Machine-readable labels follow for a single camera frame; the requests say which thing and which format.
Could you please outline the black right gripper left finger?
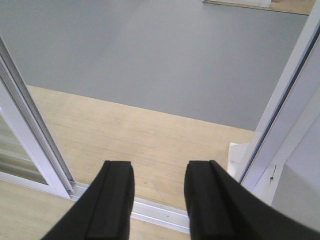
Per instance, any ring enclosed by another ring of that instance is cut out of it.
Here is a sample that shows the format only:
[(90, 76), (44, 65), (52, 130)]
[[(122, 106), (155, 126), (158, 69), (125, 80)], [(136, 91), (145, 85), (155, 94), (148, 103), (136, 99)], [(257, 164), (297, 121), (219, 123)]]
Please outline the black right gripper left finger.
[(70, 210), (45, 234), (46, 240), (127, 240), (135, 197), (131, 162), (105, 161)]

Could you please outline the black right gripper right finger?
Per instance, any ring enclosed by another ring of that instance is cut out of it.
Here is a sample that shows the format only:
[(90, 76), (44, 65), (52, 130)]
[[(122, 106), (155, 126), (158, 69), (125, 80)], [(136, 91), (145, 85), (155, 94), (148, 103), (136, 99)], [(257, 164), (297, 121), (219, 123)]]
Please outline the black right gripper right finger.
[(184, 199), (192, 240), (318, 240), (320, 233), (251, 194), (214, 160), (191, 160)]

